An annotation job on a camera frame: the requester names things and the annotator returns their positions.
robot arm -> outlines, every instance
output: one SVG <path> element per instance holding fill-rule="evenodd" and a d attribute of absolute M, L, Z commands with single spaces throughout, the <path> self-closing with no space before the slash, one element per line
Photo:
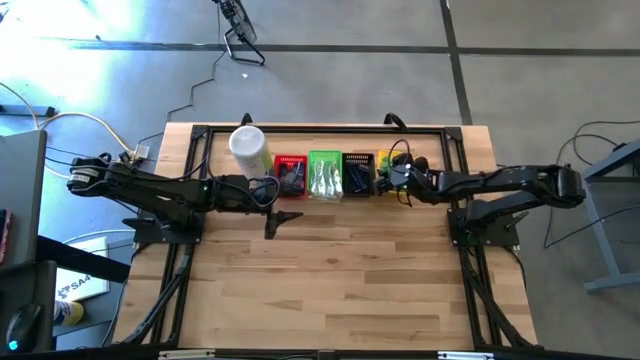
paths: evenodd
<path fill-rule="evenodd" d="M 402 159 L 408 161 L 398 164 Z M 403 154 L 396 156 L 392 167 L 380 175 L 375 182 L 378 194 L 403 189 L 407 196 L 434 205 L 464 200 L 471 195 L 516 191 L 493 201 L 469 201 L 465 221 L 471 228 L 542 205 L 573 208 L 585 197 L 580 174 L 569 165 L 510 166 L 467 175 L 432 170 L 425 158 L 414 162 L 411 156 Z"/>
<path fill-rule="evenodd" d="M 177 230 L 189 229 L 197 224 L 198 215 L 215 210 L 267 215 L 265 237 L 273 238 L 280 224 L 302 215 L 272 214 L 271 204 L 278 196 L 279 185 L 261 186 L 251 192 L 249 180 L 242 175 L 172 179 L 109 160 L 107 156 L 74 159 L 67 182 L 69 191 L 78 196 L 103 196 L 131 204 Z"/>

wooden tabletop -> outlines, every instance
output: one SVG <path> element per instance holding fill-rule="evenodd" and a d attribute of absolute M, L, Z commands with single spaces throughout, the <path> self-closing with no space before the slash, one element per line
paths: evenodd
<path fill-rule="evenodd" d="M 158 174 L 182 175 L 192 125 L 167 124 Z M 469 170 L 494 170 L 487 127 L 462 130 Z M 414 156 L 426 156 L 432 168 L 444 168 L 435 137 L 405 138 Z M 377 154 L 398 137 L 267 134 L 267 139 L 272 154 L 312 149 Z M 241 173 L 229 152 L 228 134 L 216 135 L 211 167 L 216 175 Z M 264 217 L 207 214 L 191 271 L 180 346 L 471 349 L 460 260 L 446 227 L 448 206 L 413 203 L 413 208 L 401 205 L 395 196 L 339 203 L 280 199 L 277 210 L 302 211 L 304 216 L 282 225 L 274 240 L 264 240 Z M 130 334 L 157 299 L 166 253 L 167 246 L 153 245 L 134 260 L 115 340 Z M 487 248 L 487 262 L 496 301 L 535 343 L 518 264 L 502 248 Z M 172 300 L 165 333 L 173 306 Z M 479 308 L 489 339 L 486 313 Z"/>

metal bracket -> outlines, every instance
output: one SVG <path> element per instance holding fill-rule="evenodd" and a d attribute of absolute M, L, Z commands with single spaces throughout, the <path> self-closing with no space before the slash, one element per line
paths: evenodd
<path fill-rule="evenodd" d="M 444 132 L 456 141 L 462 141 L 462 128 L 460 127 L 446 127 Z"/>
<path fill-rule="evenodd" d="M 264 238 L 267 240 L 273 240 L 273 238 L 276 236 L 276 230 L 278 229 L 278 226 L 302 215 L 304 214 L 300 212 L 278 211 L 277 213 L 273 213 L 270 211 L 267 214 L 267 222 L 264 225 Z"/>
<path fill-rule="evenodd" d="M 191 140 L 199 139 L 207 131 L 209 131 L 209 127 L 206 125 L 193 125 L 193 128 L 191 128 Z"/>
<path fill-rule="evenodd" d="M 396 126 L 398 126 L 400 131 L 408 130 L 407 125 L 404 124 L 404 121 L 402 121 L 402 119 L 400 119 L 400 117 L 394 113 L 387 113 L 387 115 L 384 116 L 384 121 L 382 122 L 382 124 L 384 125 L 396 124 Z"/>
<path fill-rule="evenodd" d="M 195 244 L 202 238 L 204 214 L 193 214 L 193 224 L 185 229 L 172 229 L 162 225 L 152 214 L 141 214 L 140 218 L 124 219 L 122 222 L 136 230 L 133 242 L 148 244 Z"/>
<path fill-rule="evenodd" d="M 467 209 L 447 210 L 449 235 L 453 246 L 517 246 L 520 245 L 512 215 L 501 216 L 484 228 L 469 230 L 464 226 Z"/>

concrete floor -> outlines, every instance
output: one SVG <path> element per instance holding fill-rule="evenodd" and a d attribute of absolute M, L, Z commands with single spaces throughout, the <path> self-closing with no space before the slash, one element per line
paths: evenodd
<path fill-rule="evenodd" d="M 218 55 L 69 50 L 60 43 L 33 39 L 99 35 L 103 40 L 216 43 L 215 7 L 208 0 L 61 0 L 55 6 L 35 1 L 35 7 L 31 3 L 16 5 L 0 24 L 3 49 L 14 49 L 0 57 L 0 79 L 33 104 L 86 111 L 109 121 L 130 146 L 163 130 L 167 111 L 189 102 L 191 85 L 209 76 Z M 635 19 L 640 3 L 635 0 L 449 4 L 459 46 L 640 47 Z M 260 44 L 447 45 L 437 0 L 246 0 L 245 6 Z M 9 33 L 10 27 L 21 31 Z M 379 123 L 393 111 L 410 124 L 461 123 L 447 54 L 265 56 L 264 68 L 223 58 L 216 81 L 199 87 L 195 106 L 175 113 L 171 121 L 239 121 L 250 112 L 256 121 Z M 463 55 L 461 66 L 473 123 L 490 127 L 499 163 L 552 163 L 560 146 L 585 122 L 639 120 L 639 57 Z M 0 92 L 0 103 L 15 102 Z M 31 126 L 28 118 L 0 117 L 0 134 Z M 48 130 L 50 146 L 90 155 L 120 151 L 102 128 L 85 119 L 61 119 Z M 595 126 L 589 132 L 625 142 L 636 139 L 639 130 L 640 125 Z M 157 151 L 160 140 L 150 144 Z M 594 161 L 611 150 L 592 139 L 581 141 L 580 148 Z M 54 151 L 48 154 L 70 159 Z M 585 168 L 570 149 L 563 161 Z M 51 238 L 124 228 L 120 220 L 130 216 L 108 200 L 69 195 L 64 182 L 50 175 L 44 191 L 40 233 Z M 71 208 L 81 215 L 69 219 Z M 606 274 L 593 232 L 584 231 L 543 251 L 548 211 L 534 210 L 518 226 L 540 343 L 557 350 L 640 357 L 640 286 L 587 295 L 582 282 Z M 556 211 L 554 234 L 557 238 L 585 222 L 582 208 Z M 626 255 L 623 268 L 638 270 L 640 246 L 624 245 L 616 251 Z M 91 339 L 101 339 L 103 328 L 91 329 L 96 335 L 86 335 L 83 341 L 61 343 L 95 345 Z"/>

white container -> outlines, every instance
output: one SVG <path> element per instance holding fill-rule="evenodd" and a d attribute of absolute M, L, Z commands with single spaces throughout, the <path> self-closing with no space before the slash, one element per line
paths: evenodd
<path fill-rule="evenodd" d="M 229 149 L 247 179 L 262 178 L 272 172 L 267 139 L 257 127 L 245 125 L 236 129 L 229 137 Z"/>

